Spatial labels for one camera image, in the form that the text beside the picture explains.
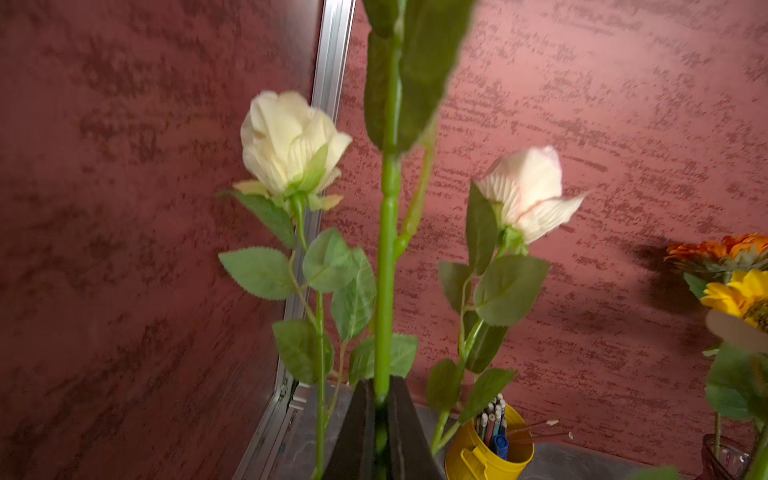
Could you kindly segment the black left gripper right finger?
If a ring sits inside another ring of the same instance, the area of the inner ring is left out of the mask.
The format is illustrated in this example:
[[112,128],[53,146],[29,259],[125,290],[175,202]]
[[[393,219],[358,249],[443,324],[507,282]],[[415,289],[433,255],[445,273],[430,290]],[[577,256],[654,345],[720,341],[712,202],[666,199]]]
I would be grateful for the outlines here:
[[430,452],[430,446],[403,377],[390,377],[387,397],[387,433],[389,479],[443,479]]

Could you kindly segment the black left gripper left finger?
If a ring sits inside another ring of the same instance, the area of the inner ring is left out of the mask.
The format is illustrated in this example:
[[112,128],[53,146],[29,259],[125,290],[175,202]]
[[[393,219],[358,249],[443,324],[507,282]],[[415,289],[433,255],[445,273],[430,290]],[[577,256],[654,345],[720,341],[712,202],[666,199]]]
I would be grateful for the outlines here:
[[371,380],[357,383],[344,417],[326,480],[371,480],[374,478],[376,403]]

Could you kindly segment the white rose flower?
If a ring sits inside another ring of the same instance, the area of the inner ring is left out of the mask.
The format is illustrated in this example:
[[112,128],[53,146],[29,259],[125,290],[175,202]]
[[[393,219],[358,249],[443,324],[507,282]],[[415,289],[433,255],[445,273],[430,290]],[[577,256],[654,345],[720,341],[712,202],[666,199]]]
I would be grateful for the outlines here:
[[306,215],[342,200],[327,188],[352,142],[323,111],[295,91],[254,97],[240,128],[242,158],[251,177],[226,196],[253,213],[283,245],[231,250],[218,259],[247,293],[264,300],[297,297],[297,317],[273,324],[276,346],[295,380],[318,394],[316,466],[325,469],[325,435],[335,403],[326,398],[331,373],[343,373],[350,341],[358,338],[376,306],[373,270],[364,251],[350,247],[335,228],[307,234]]

